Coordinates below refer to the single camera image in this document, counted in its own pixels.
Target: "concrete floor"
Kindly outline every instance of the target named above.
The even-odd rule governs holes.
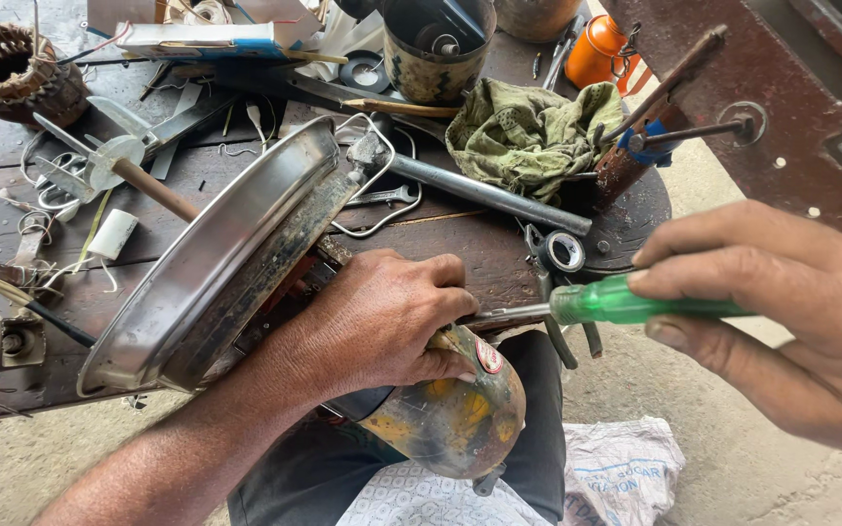
[[[591,7],[600,12],[595,2]],[[700,140],[681,146],[661,175],[675,216],[743,198]],[[737,325],[771,344],[789,338],[767,320]],[[660,524],[842,526],[842,452],[779,431],[734,389],[638,327],[602,325],[601,332],[605,357],[582,359],[580,369],[561,378],[564,418],[588,423],[649,414],[671,424],[688,467]],[[580,358],[587,355],[579,330],[568,339]],[[89,466],[185,400],[159,392],[140,412],[108,400],[2,421],[0,525],[28,522]],[[207,524],[228,524],[226,509]]]

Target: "rag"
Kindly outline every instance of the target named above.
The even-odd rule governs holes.
[[[612,82],[591,84],[577,99],[543,88],[481,79],[447,127],[447,150],[464,175],[558,205],[568,175],[590,171],[602,157],[588,134],[622,122],[622,99]]]

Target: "workbench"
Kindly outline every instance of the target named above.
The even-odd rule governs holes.
[[[0,20],[30,25],[33,20],[32,9],[32,2],[25,0],[0,0]],[[581,9],[589,19],[590,13],[586,6]],[[66,55],[76,54],[102,41],[85,31],[85,21],[84,0],[42,2],[40,5],[41,34],[50,38]],[[482,76],[531,86],[541,84],[554,49],[553,42],[526,44],[505,33],[497,34],[491,46]],[[532,61],[538,52],[546,57],[543,72],[538,79],[532,79]],[[157,124],[170,117],[178,103],[180,90],[176,89],[155,90],[144,102],[139,102],[138,94],[154,75],[157,64],[124,61],[114,46],[90,54],[78,64],[81,68],[86,67],[87,84],[93,94],[122,103],[149,123]],[[162,84],[172,82],[180,85],[182,80],[169,78]],[[210,84],[210,88],[204,87],[203,96],[207,96],[208,89],[216,90],[217,87],[215,84]],[[557,89],[571,99],[575,95],[575,89],[565,78],[558,82]],[[263,114],[262,126],[267,133],[274,124],[268,105],[258,95],[250,96],[259,98],[258,105]],[[272,100],[272,103],[279,126],[286,102]],[[221,113],[208,126],[181,140],[165,180],[165,185],[198,208],[207,205],[254,160],[251,153],[237,156],[218,153],[218,145],[223,142],[229,145],[230,150],[239,150],[256,149],[259,141],[240,105],[232,112],[228,135],[223,137],[226,118],[226,113]],[[123,133],[93,108],[68,131],[77,137],[89,133],[101,140]],[[19,158],[24,145],[34,135],[33,130],[24,126],[0,120],[0,189],[6,188],[17,200],[33,203],[37,202],[37,192],[19,172]],[[459,171],[437,140],[420,132],[413,131],[413,135],[418,143],[420,159]],[[66,150],[68,148],[63,143],[49,137],[35,150],[35,156],[52,159]],[[29,172],[33,178],[39,173],[34,166],[29,167]],[[373,190],[396,188],[405,183],[408,182],[389,174]],[[653,170],[637,185],[645,187],[647,197],[667,198],[661,179]],[[633,190],[630,190],[625,196],[631,199],[632,194]],[[74,219],[54,227],[53,243],[43,247],[41,257],[56,262],[58,268],[76,262],[94,220],[99,200],[83,205]],[[185,227],[181,219],[128,184],[113,189],[106,212],[114,208],[128,211],[139,219],[138,227],[121,256],[111,264],[111,272],[119,282],[119,291],[112,294],[103,292],[111,288],[109,279],[99,268],[98,261],[91,262],[84,270],[66,278],[63,287],[65,296],[52,305],[59,316],[93,335],[100,334],[110,323],[142,276]],[[389,213],[391,210],[379,203],[347,208],[337,217],[337,221],[349,229],[359,229],[374,225]],[[19,245],[17,221],[22,214],[21,210],[0,198],[2,263],[16,256]],[[666,217],[654,222],[651,218],[639,221],[647,221],[643,227],[654,227],[664,219]],[[404,257],[415,260],[443,253],[456,254],[466,263],[468,289],[480,300],[485,310],[539,301],[537,281],[532,266],[525,260],[528,251],[515,220],[434,188],[426,187],[420,206],[368,239],[354,240],[342,233],[334,233],[333,229],[329,232],[334,239],[356,253],[390,247]],[[641,242],[614,246],[609,257],[613,261],[628,261],[639,246]],[[7,309],[7,301],[0,297],[0,312]],[[77,374],[89,349],[50,326],[46,330],[47,353],[42,365],[0,373],[0,417],[123,396],[123,391],[109,389],[94,398],[79,398],[76,392]]]

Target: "rusty metal frame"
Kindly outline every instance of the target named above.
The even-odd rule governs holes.
[[[842,13],[828,0],[788,0],[792,19],[842,60]],[[642,23],[636,48],[659,78],[713,27],[724,46],[698,75],[672,93],[692,126],[717,124],[724,109],[752,102],[768,116],[760,140],[738,146],[708,137],[708,146],[747,197],[779,209],[820,216],[842,230],[842,96],[832,93],[793,44],[763,18],[756,0],[629,2],[602,0],[620,26]]]

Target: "spanner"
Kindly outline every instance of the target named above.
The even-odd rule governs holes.
[[[397,188],[395,190],[388,190],[385,192],[372,192],[371,194],[363,194],[359,197],[354,197],[350,199],[345,206],[357,206],[357,205],[365,205],[368,203],[381,203],[381,202],[388,202],[391,201],[401,201],[405,203],[414,203],[418,200],[417,196],[412,196],[408,193],[408,185],[402,185],[401,188]]]

